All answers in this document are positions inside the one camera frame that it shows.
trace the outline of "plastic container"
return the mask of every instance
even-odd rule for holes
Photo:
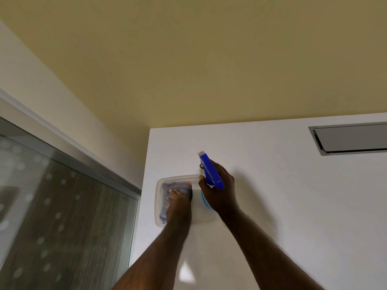
[[[191,182],[192,183],[192,200],[191,200],[191,210],[192,210],[192,224],[200,223],[209,223],[214,222],[217,218],[216,212],[207,206],[202,198],[202,190],[199,186],[199,176],[196,175],[183,175],[162,178],[157,181],[156,184],[156,193],[154,197],[154,220],[158,227],[163,228],[166,224],[163,224],[160,220],[160,211],[162,209],[163,203],[163,190],[162,184],[167,182]]]

